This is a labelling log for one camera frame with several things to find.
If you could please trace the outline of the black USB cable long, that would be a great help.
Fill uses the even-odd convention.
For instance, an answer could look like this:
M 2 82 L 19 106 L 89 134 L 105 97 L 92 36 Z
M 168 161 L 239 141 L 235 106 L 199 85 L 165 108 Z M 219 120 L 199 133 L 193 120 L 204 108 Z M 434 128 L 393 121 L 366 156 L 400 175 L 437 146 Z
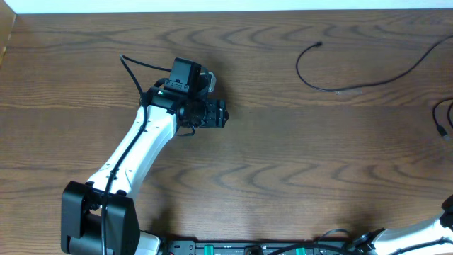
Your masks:
M 419 64 L 421 64 L 421 62 L 438 46 L 440 46 L 442 43 L 445 43 L 447 42 L 448 40 L 451 40 L 452 39 L 452 35 L 448 35 L 444 38 L 442 38 L 441 40 L 438 40 L 437 42 L 435 42 L 433 45 L 430 46 L 430 48 L 420 57 L 420 59 L 415 62 L 411 67 L 409 67 L 406 71 L 396 75 L 396 76 L 393 76 L 392 78 L 389 78 L 389 79 L 385 79 L 385 80 L 381 80 L 381 81 L 376 81 L 376 82 L 372 82 L 372 83 L 367 83 L 367 84 L 356 84 L 356 85 L 350 85 L 350 86 L 346 86 L 346 87 L 341 87 L 341 88 L 334 88 L 334 89 L 329 89 L 329 88 L 322 88 L 322 87 L 319 87 L 319 86 L 315 86 L 311 83 L 309 83 L 301 74 L 300 70 L 299 70 L 299 63 L 300 63 L 300 60 L 301 58 L 310 50 L 314 49 L 314 48 L 318 48 L 318 47 L 321 47 L 323 45 L 323 43 L 321 41 L 318 41 L 316 43 L 314 43 L 313 45 L 310 45 L 308 46 L 306 49 L 304 49 L 297 57 L 297 60 L 295 62 L 295 70 L 296 70 L 296 73 L 297 73 L 297 76 L 299 77 L 300 81 L 305 85 L 305 86 L 308 86 L 310 89 L 314 89 L 316 91 L 320 91 L 320 92 L 326 92 L 326 93 L 339 93 L 339 92 L 343 92 L 343 91 L 350 91 L 350 90 L 355 90 L 355 89 L 363 89 L 363 88 L 369 88 L 369 87 L 375 87 L 375 86 L 382 86 L 382 85 L 385 85 L 385 84 L 389 84 L 391 82 L 394 82 L 396 80 L 399 80 L 401 79 L 402 77 L 408 75 L 409 73 L 411 73 Z

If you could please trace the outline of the black USB cable short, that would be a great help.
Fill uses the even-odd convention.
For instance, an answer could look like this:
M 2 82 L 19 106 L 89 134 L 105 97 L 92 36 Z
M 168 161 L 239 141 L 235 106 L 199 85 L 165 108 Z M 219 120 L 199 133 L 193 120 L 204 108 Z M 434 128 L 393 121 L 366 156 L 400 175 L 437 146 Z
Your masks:
M 437 120 L 437 116 L 436 116 L 437 108 L 445 102 L 449 102 L 449 106 L 447 108 L 446 115 L 447 115 L 447 122 L 448 122 L 449 126 L 452 128 L 452 97 L 445 98 L 445 99 L 442 99 L 441 101 L 438 101 L 432 107 L 431 114 L 432 114 L 432 120 L 435 124 L 436 130 L 437 130 L 439 136 L 444 140 L 449 140 L 450 136 L 449 136 L 447 130 L 441 124 L 439 124 L 439 122 Z

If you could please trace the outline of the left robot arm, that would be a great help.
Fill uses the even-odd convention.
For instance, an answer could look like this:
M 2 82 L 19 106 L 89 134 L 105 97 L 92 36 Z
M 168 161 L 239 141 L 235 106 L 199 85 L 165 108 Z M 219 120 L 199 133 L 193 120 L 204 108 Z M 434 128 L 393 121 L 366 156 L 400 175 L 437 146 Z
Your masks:
M 210 98 L 217 78 L 197 62 L 177 57 L 169 76 L 149 89 L 136 85 L 132 127 L 102 167 L 62 193 L 61 250 L 65 254 L 157 254 L 159 237 L 139 227 L 135 199 L 152 164 L 180 128 L 222 128 L 223 100 Z

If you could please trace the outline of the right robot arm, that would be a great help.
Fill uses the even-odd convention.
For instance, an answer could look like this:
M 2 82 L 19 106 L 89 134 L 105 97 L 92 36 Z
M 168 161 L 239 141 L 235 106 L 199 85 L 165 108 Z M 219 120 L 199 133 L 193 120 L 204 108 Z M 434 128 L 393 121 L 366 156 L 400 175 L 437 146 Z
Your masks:
M 429 220 L 399 229 L 368 232 L 349 247 L 358 254 L 451 254 L 452 197 L 442 203 L 442 213 Z

